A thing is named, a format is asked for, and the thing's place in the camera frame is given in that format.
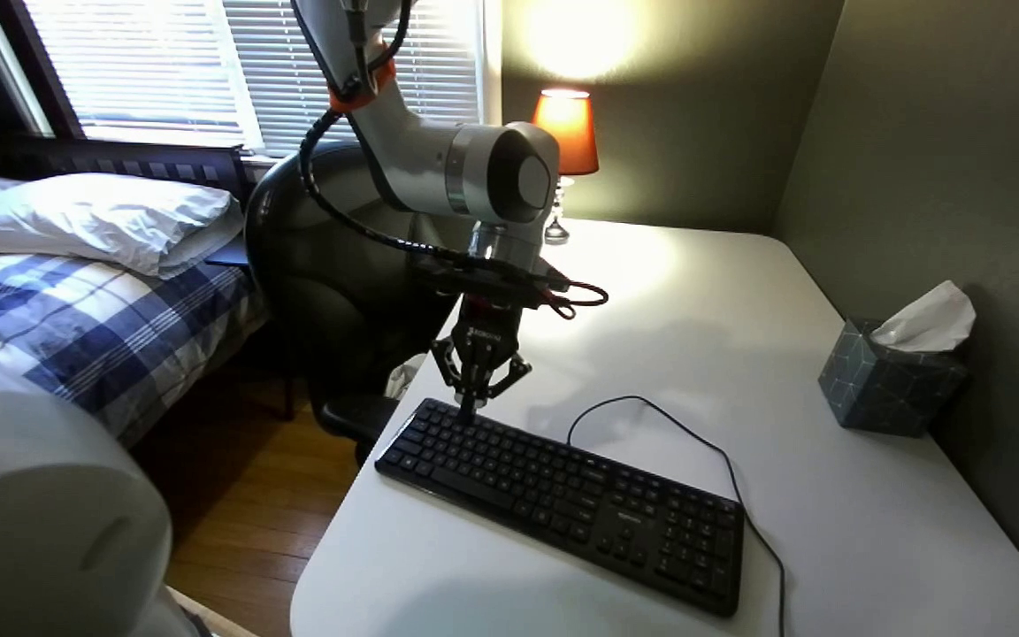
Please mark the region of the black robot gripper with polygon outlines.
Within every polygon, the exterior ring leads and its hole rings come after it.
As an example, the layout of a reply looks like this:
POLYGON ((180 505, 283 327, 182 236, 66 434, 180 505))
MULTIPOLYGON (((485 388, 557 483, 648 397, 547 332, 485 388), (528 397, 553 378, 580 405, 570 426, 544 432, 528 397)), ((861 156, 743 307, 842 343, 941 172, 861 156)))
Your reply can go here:
POLYGON ((477 293, 461 300, 457 321, 432 343, 432 359, 443 384, 457 388, 461 420, 475 420, 489 397, 531 372, 520 359, 520 310, 477 293))

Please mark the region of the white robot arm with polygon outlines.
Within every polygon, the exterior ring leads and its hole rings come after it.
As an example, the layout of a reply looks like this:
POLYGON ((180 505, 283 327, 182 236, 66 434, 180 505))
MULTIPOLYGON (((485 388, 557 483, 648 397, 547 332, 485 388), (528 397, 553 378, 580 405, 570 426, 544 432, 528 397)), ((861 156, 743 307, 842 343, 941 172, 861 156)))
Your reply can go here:
POLYGON ((457 327, 432 359, 461 412, 475 414, 531 372, 516 343, 520 310, 564 292, 542 257, 542 225, 557 191, 557 143, 520 122, 445 129, 411 112, 395 84, 395 52, 415 0, 289 0, 289 8, 329 89, 324 112, 299 138, 298 172, 319 210, 369 242, 434 267, 443 286, 461 297, 457 327), (470 218, 468 243, 452 251, 389 236, 339 214, 323 194, 316 168, 316 144, 336 122, 349 122, 385 201, 470 218))

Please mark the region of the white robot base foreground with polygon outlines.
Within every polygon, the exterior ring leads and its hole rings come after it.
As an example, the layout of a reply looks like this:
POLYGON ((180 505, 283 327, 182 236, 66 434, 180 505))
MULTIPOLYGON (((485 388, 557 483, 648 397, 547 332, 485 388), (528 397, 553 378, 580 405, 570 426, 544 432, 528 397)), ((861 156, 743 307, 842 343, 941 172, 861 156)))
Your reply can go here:
POLYGON ((208 637, 166 559, 168 514, 125 447, 0 365, 0 637, 208 637))

